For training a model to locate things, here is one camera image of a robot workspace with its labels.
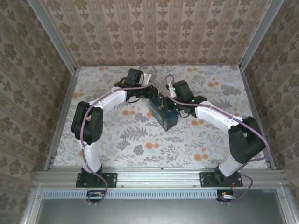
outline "small blue box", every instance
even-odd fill
[[[162,108],[162,99],[164,96],[159,94],[159,97],[149,99],[149,112],[156,118],[162,128],[168,131],[178,122],[177,110],[167,110]]]

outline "brown floral wallpaper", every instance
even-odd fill
[[[238,64],[270,0],[42,0],[77,66]]]
[[[70,79],[25,0],[0,0],[0,223],[18,223]]]
[[[285,0],[245,70],[277,168],[299,205],[299,1]]]

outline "white patterned table surface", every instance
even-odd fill
[[[83,67],[73,94],[55,166],[82,166],[81,148],[71,123],[80,101],[94,100],[126,77],[130,67]],[[217,107],[242,117],[252,115],[237,66],[156,66],[156,87],[168,74],[185,80],[194,95],[205,96]],[[150,73],[151,67],[144,68]],[[206,121],[192,116],[178,119],[167,132],[149,113],[148,100],[123,103],[104,116],[97,143],[103,166],[214,168],[229,154],[228,136]],[[249,168],[266,168],[264,161]]]

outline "floral tablecloth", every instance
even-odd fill
[[[55,166],[81,166],[81,148],[71,123],[77,104],[94,100],[107,91],[130,67],[83,67],[73,94],[63,134],[55,157]],[[251,110],[237,66],[156,66],[156,86],[168,74],[175,81],[185,80],[194,95],[205,96],[217,107],[247,117]],[[144,71],[150,73],[151,67]],[[149,112],[148,100],[116,106],[104,116],[103,134],[97,143],[104,166],[214,168],[229,153],[228,136],[215,126],[192,116],[178,119],[167,132]],[[249,168],[266,168],[264,161]]]

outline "patterned wallpaper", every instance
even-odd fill
[[[270,0],[42,0],[77,66],[238,64]]]
[[[0,1],[0,223],[18,223],[70,79],[25,0]]]
[[[299,1],[286,0],[246,68],[277,168],[299,205]]]

